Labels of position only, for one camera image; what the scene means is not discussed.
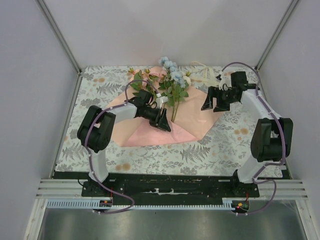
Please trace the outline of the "cream ribbon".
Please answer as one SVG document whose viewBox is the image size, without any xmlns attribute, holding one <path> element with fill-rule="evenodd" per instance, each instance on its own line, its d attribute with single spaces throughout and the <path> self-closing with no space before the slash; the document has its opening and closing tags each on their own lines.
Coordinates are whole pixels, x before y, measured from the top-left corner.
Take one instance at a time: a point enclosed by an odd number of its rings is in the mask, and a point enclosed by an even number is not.
<svg viewBox="0 0 320 240">
<path fill-rule="evenodd" d="M 200 68 L 200 74 L 192 72 L 189 76 L 191 81 L 202 83 L 206 87 L 219 87 L 220 86 L 220 80 L 217 79 L 217 76 L 215 75 L 215 72 L 211 66 L 207 66 L 203 63 L 200 63 L 198 61 L 192 61 L 190 63 L 191 68 Z"/>
</svg>

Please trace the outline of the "pink wrapping paper sheet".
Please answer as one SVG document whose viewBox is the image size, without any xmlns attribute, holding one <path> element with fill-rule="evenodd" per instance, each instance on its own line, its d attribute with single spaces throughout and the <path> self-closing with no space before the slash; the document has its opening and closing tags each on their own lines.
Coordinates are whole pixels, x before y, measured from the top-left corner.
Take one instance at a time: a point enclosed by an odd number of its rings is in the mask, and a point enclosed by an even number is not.
<svg viewBox="0 0 320 240">
<path fill-rule="evenodd" d="M 170 132 L 157 129 L 147 119 L 137 117 L 116 123 L 111 139 L 120 147 L 167 145 L 203 139 L 224 113 L 201 110 L 207 94 L 195 88 L 194 83 L 187 92 L 189 97 L 180 103 L 173 122 L 170 121 L 172 109 L 167 110 Z"/>
</svg>

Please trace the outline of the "green leafy rose stem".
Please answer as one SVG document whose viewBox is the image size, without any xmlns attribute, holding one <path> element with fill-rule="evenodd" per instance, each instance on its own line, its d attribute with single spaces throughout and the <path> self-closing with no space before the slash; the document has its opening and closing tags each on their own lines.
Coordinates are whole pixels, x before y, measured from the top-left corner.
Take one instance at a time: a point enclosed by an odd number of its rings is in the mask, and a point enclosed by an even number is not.
<svg viewBox="0 0 320 240">
<path fill-rule="evenodd" d="M 170 73 L 159 83 L 159 90 L 163 96 L 168 97 L 166 105 L 171 108 L 171 121 L 174 122 L 178 113 L 179 106 L 189 97 L 188 88 L 191 85 L 190 78 L 183 73 L 185 87 L 180 87 L 174 80 L 171 80 Z"/>
</svg>

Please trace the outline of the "pink fake rose stem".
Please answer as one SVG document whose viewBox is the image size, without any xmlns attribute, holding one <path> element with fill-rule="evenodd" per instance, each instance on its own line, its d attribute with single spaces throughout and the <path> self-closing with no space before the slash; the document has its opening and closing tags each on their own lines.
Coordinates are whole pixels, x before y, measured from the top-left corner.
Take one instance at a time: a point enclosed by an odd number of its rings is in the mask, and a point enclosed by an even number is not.
<svg viewBox="0 0 320 240">
<path fill-rule="evenodd" d="M 152 68 L 139 70 L 137 71 L 137 74 L 142 80 L 149 82 L 152 86 L 154 86 L 155 89 L 158 89 L 160 87 L 160 82 L 167 76 L 167 71 L 162 67 L 155 66 Z M 144 81 L 140 83 L 141 88 L 150 92 L 155 100 L 157 98 L 157 92 L 153 87 Z"/>
</svg>

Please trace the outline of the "orange fake rose stem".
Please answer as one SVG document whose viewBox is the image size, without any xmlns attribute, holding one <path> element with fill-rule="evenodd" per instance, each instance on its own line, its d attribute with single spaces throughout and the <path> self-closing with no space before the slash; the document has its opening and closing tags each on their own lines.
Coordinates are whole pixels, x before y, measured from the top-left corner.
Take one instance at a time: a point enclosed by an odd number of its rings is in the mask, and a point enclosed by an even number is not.
<svg viewBox="0 0 320 240">
<path fill-rule="evenodd" d="M 129 68 L 128 73 L 131 75 L 130 82 L 133 80 L 137 80 L 130 84 L 130 87 L 135 91 L 139 92 L 140 90 L 146 90 L 148 92 L 151 91 L 151 87 L 147 84 L 150 82 L 149 80 L 149 73 L 150 70 L 148 68 L 145 69 L 133 69 L 132 67 Z"/>
</svg>

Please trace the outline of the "blue fake hydrangea stem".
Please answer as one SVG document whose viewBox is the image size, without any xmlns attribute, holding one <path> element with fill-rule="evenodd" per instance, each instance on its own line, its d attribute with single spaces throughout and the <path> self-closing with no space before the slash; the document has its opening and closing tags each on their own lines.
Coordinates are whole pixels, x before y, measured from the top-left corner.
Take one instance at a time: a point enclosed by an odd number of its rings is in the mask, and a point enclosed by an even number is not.
<svg viewBox="0 0 320 240">
<path fill-rule="evenodd" d="M 159 59 L 159 64 L 170 74 L 171 80 L 174 80 L 181 88 L 186 87 L 186 81 L 183 78 L 184 75 L 179 70 L 176 62 L 169 60 L 167 56 L 163 56 Z"/>
</svg>

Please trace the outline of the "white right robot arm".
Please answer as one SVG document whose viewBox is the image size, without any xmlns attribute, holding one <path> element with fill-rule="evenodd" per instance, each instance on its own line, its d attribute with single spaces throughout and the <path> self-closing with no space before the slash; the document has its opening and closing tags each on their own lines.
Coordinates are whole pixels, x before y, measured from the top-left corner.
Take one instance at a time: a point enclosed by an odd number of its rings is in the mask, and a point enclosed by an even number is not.
<svg viewBox="0 0 320 240">
<path fill-rule="evenodd" d="M 256 184 L 258 176 L 268 166 L 281 166 L 290 155 L 293 121 L 276 113 L 262 97 L 255 83 L 249 83 L 244 71 L 230 75 L 230 85 L 209 86 L 201 110 L 227 112 L 233 103 L 241 103 L 257 120 L 250 142 L 250 152 L 245 164 L 237 169 L 229 184 L 229 191 L 235 197 L 247 191 L 246 184 Z"/>
</svg>

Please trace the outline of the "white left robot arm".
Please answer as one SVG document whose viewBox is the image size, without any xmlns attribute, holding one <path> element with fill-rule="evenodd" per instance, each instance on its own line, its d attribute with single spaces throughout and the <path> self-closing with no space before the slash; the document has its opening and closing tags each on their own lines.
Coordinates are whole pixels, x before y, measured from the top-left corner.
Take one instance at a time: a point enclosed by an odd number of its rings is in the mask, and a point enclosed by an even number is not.
<svg viewBox="0 0 320 240">
<path fill-rule="evenodd" d="M 163 104 L 168 102 L 166 96 L 156 94 L 155 107 L 152 107 L 153 95 L 140 90 L 136 96 L 126 99 L 119 105 L 102 109 L 96 105 L 88 108 L 77 131 L 77 138 L 88 151 L 89 177 L 94 180 L 93 191 L 103 197 L 110 192 L 110 184 L 105 181 L 109 175 L 106 166 L 106 148 L 111 141 L 115 124 L 134 118 L 144 118 L 157 129 L 170 132 L 167 109 Z"/>
</svg>

